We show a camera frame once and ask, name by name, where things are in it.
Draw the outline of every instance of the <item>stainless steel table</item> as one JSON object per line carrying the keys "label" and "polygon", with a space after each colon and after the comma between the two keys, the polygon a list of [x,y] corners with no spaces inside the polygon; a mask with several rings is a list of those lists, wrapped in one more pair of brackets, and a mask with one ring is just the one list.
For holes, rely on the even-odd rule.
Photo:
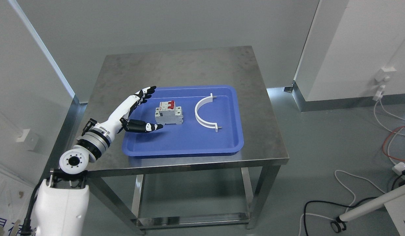
{"label": "stainless steel table", "polygon": [[[96,163],[89,164],[88,184],[98,197],[135,233],[145,229],[220,224],[255,226],[268,193],[288,153],[251,46],[108,55],[102,65],[82,124],[89,118],[105,121],[130,94],[158,87],[231,85],[237,91],[244,146],[232,156],[132,159],[123,154],[123,135]],[[262,166],[255,191],[248,167]],[[247,211],[192,217],[140,218],[146,174],[222,168],[241,168]],[[129,209],[102,177],[137,175],[132,208]]]}

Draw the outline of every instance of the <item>robotic arm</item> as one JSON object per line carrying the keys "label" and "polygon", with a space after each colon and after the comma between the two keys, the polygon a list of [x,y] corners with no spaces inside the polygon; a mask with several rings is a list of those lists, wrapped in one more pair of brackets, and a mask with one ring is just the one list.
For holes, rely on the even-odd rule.
{"label": "robotic arm", "polygon": [[[115,134],[127,132],[149,133],[163,125],[128,120],[135,108],[146,103],[156,86],[143,88],[124,100],[102,123],[90,119],[72,149],[61,155],[60,170],[51,170],[48,184],[44,179],[35,187],[23,223],[21,235],[31,235],[30,216],[34,210],[38,219],[36,236],[80,236],[89,202],[86,185],[87,164],[95,162],[111,146]],[[60,181],[69,181],[71,188],[57,188]]]}
{"label": "robotic arm", "polygon": [[111,146],[115,134],[121,130],[135,133],[149,133],[163,128],[163,125],[144,121],[128,120],[133,110],[147,102],[156,86],[143,88],[129,96],[109,116],[108,120],[98,123],[90,119],[83,129],[73,149],[66,151],[60,158],[60,168],[68,174],[78,174],[86,169],[87,163],[95,162]]}

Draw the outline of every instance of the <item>table top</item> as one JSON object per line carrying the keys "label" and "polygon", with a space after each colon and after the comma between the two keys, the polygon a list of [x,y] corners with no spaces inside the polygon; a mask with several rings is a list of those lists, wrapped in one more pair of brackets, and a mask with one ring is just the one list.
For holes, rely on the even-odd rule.
{"label": "table top", "polygon": [[89,175],[116,176],[287,163],[288,153],[251,46],[106,56],[77,136],[89,118],[106,121],[125,98],[153,85],[234,87],[243,129],[243,148],[231,156],[140,159],[123,153],[124,133],[121,132],[101,158],[89,163],[87,170],[93,171]]}

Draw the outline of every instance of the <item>wall socket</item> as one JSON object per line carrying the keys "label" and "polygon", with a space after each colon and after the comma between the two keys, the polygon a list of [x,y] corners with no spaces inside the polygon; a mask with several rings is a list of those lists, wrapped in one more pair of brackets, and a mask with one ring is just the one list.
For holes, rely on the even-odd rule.
{"label": "wall socket", "polygon": [[382,67],[376,74],[375,80],[380,82],[388,82],[393,78],[393,75],[396,73],[396,69],[392,67]]}
{"label": "wall socket", "polygon": [[392,170],[397,174],[397,175],[401,175],[402,171],[405,170],[405,163],[400,162],[397,163],[394,167],[392,167]]}

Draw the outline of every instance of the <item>white semicircular bracket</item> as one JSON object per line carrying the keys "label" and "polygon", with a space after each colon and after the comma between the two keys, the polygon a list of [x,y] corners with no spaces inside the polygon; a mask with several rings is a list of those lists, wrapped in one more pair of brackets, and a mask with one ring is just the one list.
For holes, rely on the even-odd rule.
{"label": "white semicircular bracket", "polygon": [[210,93],[210,96],[208,97],[204,97],[203,99],[201,99],[196,105],[195,105],[195,118],[197,119],[198,123],[200,123],[200,125],[206,127],[206,128],[214,128],[216,130],[216,133],[219,131],[219,126],[217,126],[217,123],[215,122],[208,122],[208,121],[204,121],[203,119],[201,119],[201,117],[198,115],[198,110],[200,109],[200,107],[202,107],[204,104],[206,103],[211,103],[213,102],[213,98],[215,98],[213,96],[213,93]]}

